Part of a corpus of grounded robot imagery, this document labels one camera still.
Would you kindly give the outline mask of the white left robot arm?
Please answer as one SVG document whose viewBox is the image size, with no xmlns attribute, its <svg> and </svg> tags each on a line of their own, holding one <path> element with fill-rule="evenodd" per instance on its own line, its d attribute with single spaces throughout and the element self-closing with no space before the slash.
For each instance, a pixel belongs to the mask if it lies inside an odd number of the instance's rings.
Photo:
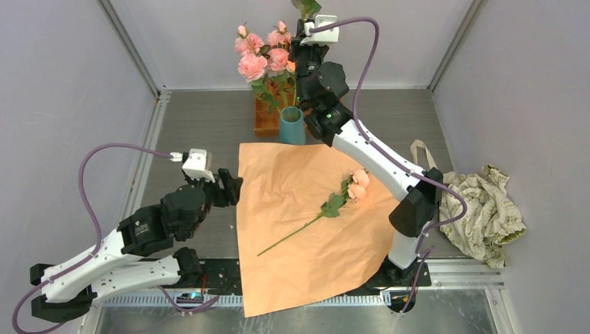
<svg viewBox="0 0 590 334">
<path fill-rule="evenodd" d="M 212 207 L 237 205 L 243 183 L 225 168 L 212 180 L 188 178 L 158 204 L 137 209 L 121 221 L 98 249 L 89 248 L 62 264 L 32 266 L 31 283 L 41 288 L 31 300 L 32 316 L 64 323 L 127 292 L 154 286 L 195 287 L 204 273 L 195 250 L 182 247 L 153 262 L 143 260 L 192 238 Z"/>
</svg>

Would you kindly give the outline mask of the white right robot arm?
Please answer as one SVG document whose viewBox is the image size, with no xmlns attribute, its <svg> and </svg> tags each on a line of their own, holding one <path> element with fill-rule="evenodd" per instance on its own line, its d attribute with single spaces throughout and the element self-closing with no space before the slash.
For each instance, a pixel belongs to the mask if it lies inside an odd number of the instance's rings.
<svg viewBox="0 0 590 334">
<path fill-rule="evenodd" d="M 341 101 L 348 91 L 342 65 L 325 61 L 338 40 L 337 17 L 299 19 L 289 59 L 296 64 L 298 107 L 312 136 L 351 157 L 375 176 L 399 201 L 388 219 L 394 228 L 385 262 L 387 279 L 405 285 L 416 271 L 420 237 L 440 205 L 443 174 L 405 160 L 375 137 Z"/>
</svg>

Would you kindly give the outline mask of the green and peach wrapping paper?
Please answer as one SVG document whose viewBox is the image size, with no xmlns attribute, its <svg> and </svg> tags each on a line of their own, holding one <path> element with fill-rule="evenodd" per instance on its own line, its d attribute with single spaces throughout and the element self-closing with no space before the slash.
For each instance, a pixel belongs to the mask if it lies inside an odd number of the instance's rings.
<svg viewBox="0 0 590 334">
<path fill-rule="evenodd" d="M 326 145 L 243 143 L 237 238 L 244 314 L 265 315 L 360 287 L 394 241 L 398 201 L 374 177 L 335 218 L 321 206 L 359 164 Z"/>
</svg>

